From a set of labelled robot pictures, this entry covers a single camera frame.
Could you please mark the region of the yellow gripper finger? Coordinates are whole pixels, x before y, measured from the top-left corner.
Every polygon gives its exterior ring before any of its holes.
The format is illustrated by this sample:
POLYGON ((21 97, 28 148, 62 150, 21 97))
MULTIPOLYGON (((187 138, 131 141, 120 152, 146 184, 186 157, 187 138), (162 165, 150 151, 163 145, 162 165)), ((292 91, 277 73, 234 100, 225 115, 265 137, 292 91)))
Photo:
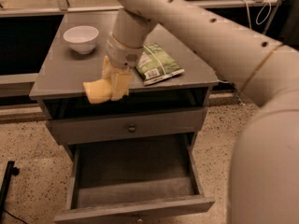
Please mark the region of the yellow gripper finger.
POLYGON ((118 101, 129 93, 132 78, 133 75, 130 72, 118 72, 112 75, 112 101, 118 101))
POLYGON ((115 67, 111 64, 107 56, 104 57, 102 67, 102 79, 110 79, 111 75, 115 72, 115 67))

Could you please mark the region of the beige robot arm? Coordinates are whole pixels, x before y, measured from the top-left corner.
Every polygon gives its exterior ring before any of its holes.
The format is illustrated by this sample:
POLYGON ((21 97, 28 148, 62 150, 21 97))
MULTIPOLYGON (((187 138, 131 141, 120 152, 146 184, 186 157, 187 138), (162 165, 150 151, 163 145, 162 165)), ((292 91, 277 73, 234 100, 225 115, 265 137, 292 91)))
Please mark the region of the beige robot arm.
POLYGON ((299 224, 299 52, 184 0, 118 0, 161 24, 260 109, 235 144, 229 224, 299 224))

